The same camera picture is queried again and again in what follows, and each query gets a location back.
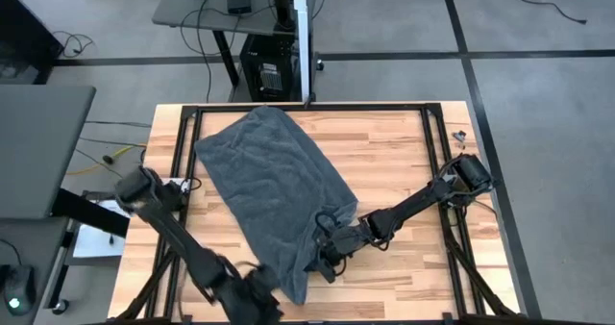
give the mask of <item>yellow cable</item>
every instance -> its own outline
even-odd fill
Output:
[[[147,147],[147,145],[146,145],[146,144],[141,144],[141,143],[139,144],[139,146],[141,146],[141,147]],[[119,157],[119,156],[123,155],[124,153],[126,153],[126,152],[130,151],[131,149],[133,149],[133,148],[135,148],[135,147],[136,147],[136,146],[128,146],[128,147],[123,147],[123,148],[120,148],[120,149],[118,149],[117,151],[113,152],[113,154],[111,155],[111,157],[112,157],[112,158],[117,158],[117,157]],[[81,170],[66,172],[66,175],[69,175],[69,176],[83,175],[83,174],[85,174],[85,173],[88,173],[88,172],[94,171],[95,169],[97,169],[97,168],[99,168],[99,167],[100,167],[100,164],[94,164],[94,165],[92,165],[92,166],[90,166],[90,167],[86,167],[86,168],[83,168],[83,169],[81,169]]]

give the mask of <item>gray desk surface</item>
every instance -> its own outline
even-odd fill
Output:
[[[94,92],[93,87],[0,86],[0,218],[48,216]]]
[[[68,218],[60,217],[38,220],[0,219],[0,238],[17,248],[23,264],[34,267],[37,289],[34,308],[23,316],[11,315],[4,301],[0,301],[0,324],[30,325],[34,322],[67,225]],[[12,249],[1,243],[0,264],[17,264]]]
[[[266,36],[271,36],[274,33],[294,33],[274,31],[276,19],[269,9],[265,9],[273,5],[273,0],[270,1],[271,3],[268,0],[252,0],[252,14],[244,14],[244,16],[237,22],[237,17],[235,16],[224,15],[212,10],[216,9],[220,12],[227,13],[227,0],[209,0],[201,13],[200,27],[201,29],[214,31],[236,31],[238,33]],[[315,1],[316,0],[307,0],[307,10],[309,12],[314,11]],[[161,0],[156,8],[156,12],[154,12],[152,21],[160,25],[178,27],[182,25],[182,21],[189,13],[194,12],[185,19],[184,26],[196,28],[197,12],[201,8],[201,4],[203,4],[203,0]]]

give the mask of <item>white paper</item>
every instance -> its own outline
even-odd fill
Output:
[[[162,179],[163,183],[169,181],[178,185],[182,183],[183,178]],[[182,190],[190,188],[191,182],[186,181],[182,186]],[[98,203],[99,206],[121,214],[125,217],[130,217],[122,209],[119,208],[115,200],[105,200]],[[110,244],[110,237],[113,237],[113,244]],[[105,233],[100,229],[93,228],[89,225],[82,224],[79,227],[77,242],[75,242],[74,258],[99,258],[99,257],[117,257],[124,252],[124,238]]]

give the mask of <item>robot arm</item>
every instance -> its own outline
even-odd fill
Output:
[[[271,295],[277,287],[273,271],[266,266],[241,278],[229,261],[202,247],[172,214],[185,206],[180,186],[163,185],[151,169],[139,167],[115,186],[119,206],[149,223],[185,261],[195,287],[211,303],[219,301],[233,325],[278,323],[282,313]]]

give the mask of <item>green light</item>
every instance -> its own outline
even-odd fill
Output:
[[[9,301],[9,306],[11,306],[11,308],[15,309],[19,307],[19,305],[21,305],[21,303],[16,298],[12,298],[11,301]]]

